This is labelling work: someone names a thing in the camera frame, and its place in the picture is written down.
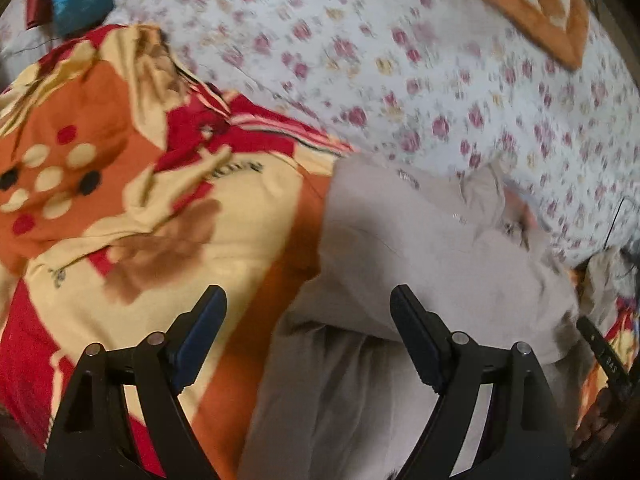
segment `cable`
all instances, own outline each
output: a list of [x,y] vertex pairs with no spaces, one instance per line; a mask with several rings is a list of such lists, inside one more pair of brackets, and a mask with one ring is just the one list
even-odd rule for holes
[[620,200],[620,204],[618,205],[618,209],[616,211],[616,214],[613,217],[613,222],[611,222],[611,227],[609,228],[609,233],[607,234],[607,238],[604,240],[604,248],[603,248],[604,251],[606,251],[607,248],[609,248],[609,237],[611,236],[611,233],[613,232],[613,228],[616,225],[616,220],[618,219],[618,215],[620,214],[620,210],[622,209],[622,205],[623,205],[623,203],[625,203],[625,200],[629,200],[629,202],[631,202],[635,206],[636,210],[640,211],[640,205],[638,205],[638,202],[636,202],[632,198],[629,198],[628,196],[623,196],[622,197],[622,199]]

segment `floral bedsheet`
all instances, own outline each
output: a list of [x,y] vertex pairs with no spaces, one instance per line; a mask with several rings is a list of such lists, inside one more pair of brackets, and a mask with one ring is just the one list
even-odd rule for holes
[[[363,150],[440,174],[501,156],[568,264],[638,196],[640,98],[595,18],[570,73],[480,0],[115,1],[108,23],[159,23],[200,77]],[[625,201],[610,242],[637,218]]]

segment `polka dot pattern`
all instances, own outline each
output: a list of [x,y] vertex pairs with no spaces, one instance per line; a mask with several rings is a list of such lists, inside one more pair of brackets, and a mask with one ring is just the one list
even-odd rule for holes
[[68,144],[76,140],[77,134],[78,129],[75,126],[65,126],[56,134],[56,140],[58,144]]
[[8,191],[8,189],[18,182],[18,170],[15,168],[5,171],[0,175],[0,190]]
[[48,191],[58,186],[62,182],[63,176],[64,173],[59,166],[45,168],[36,177],[33,187],[36,191]]
[[78,144],[66,156],[66,165],[72,170],[77,170],[90,164],[96,153],[94,145],[85,142]]
[[20,215],[15,219],[12,231],[14,235],[20,236],[31,231],[36,225],[36,221],[31,215]]
[[44,144],[34,144],[24,152],[24,155],[22,156],[22,163],[27,168],[37,168],[46,160],[50,151],[49,146]]
[[85,196],[91,194],[98,186],[100,186],[101,179],[102,177],[100,176],[99,171],[90,171],[82,177],[80,185],[78,186],[78,191]]
[[67,192],[56,193],[49,198],[42,208],[42,216],[47,220],[61,217],[71,209],[71,197]]
[[29,198],[29,192],[26,189],[16,189],[9,197],[8,202],[0,205],[0,211],[3,213],[12,213],[18,211]]

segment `blanket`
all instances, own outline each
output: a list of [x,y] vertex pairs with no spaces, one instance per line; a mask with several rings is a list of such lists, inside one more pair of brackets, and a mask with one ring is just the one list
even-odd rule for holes
[[0,402],[45,446],[88,344],[135,345],[215,283],[228,313],[180,403],[235,478],[271,331],[318,272],[324,195],[350,151],[195,78],[155,27],[98,28],[30,66],[0,96]]

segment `metal pin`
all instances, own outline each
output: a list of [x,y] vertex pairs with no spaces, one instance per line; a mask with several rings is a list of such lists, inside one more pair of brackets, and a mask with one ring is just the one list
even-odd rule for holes
[[100,345],[98,343],[91,343],[85,350],[84,353],[89,356],[98,355],[100,353]]
[[522,355],[529,355],[532,350],[531,346],[524,341],[516,343],[516,348]]
[[456,345],[466,345],[469,342],[469,336],[464,332],[454,332],[451,339]]
[[146,342],[153,346],[162,344],[164,342],[164,334],[162,332],[153,332],[146,338]]

